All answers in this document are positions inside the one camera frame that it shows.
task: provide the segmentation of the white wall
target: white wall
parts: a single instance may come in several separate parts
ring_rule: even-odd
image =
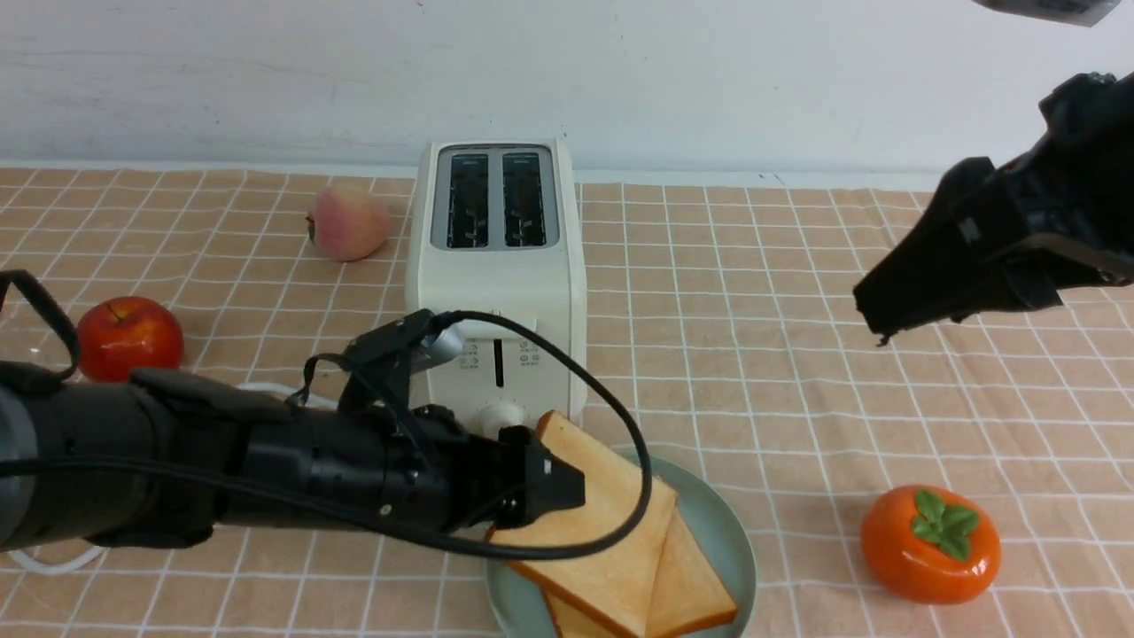
[[[565,136],[576,164],[920,170],[1001,161],[1093,29],[968,0],[2,0],[0,159],[416,163]]]

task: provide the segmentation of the apple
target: apple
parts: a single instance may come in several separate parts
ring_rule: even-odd
[[[142,296],[120,296],[86,311],[76,326],[78,369],[95,383],[121,383],[135,368],[180,368],[185,335],[174,313]]]

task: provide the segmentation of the peach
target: peach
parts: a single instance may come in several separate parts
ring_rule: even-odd
[[[307,211],[307,237],[336,261],[357,261],[390,238],[390,209],[371,193],[342,186],[323,188]]]

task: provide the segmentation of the toaster control knob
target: toaster control knob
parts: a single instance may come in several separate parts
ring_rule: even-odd
[[[493,403],[476,415],[474,427],[481,436],[497,440],[501,428],[524,425],[524,410],[511,403]]]

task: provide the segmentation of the white cord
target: white cord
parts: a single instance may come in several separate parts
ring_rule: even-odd
[[[91,561],[98,559],[103,552],[102,547],[91,547],[86,552],[83,552],[78,558],[71,559],[66,563],[48,564],[36,561],[32,556],[27,555],[23,550],[15,550],[8,552],[11,560],[16,562],[17,565],[26,569],[32,573],[39,573],[43,576],[59,576],[62,573],[70,573],[82,569],[84,565]]]
[[[253,392],[273,392],[277,394],[282,394],[290,397],[295,394],[296,389],[289,389],[282,384],[240,384],[236,386],[240,390],[247,390]],[[322,397],[311,395],[307,399],[307,406],[313,406],[315,408],[336,408],[338,405],[329,399],[323,399]],[[78,571],[86,567],[91,561],[98,559],[105,550],[102,547],[91,547],[83,554],[62,563],[42,563],[31,555],[28,555],[23,550],[14,550],[8,552],[11,560],[16,562],[17,565],[24,568],[25,570],[37,573],[42,576],[59,576],[64,573],[71,573]]]

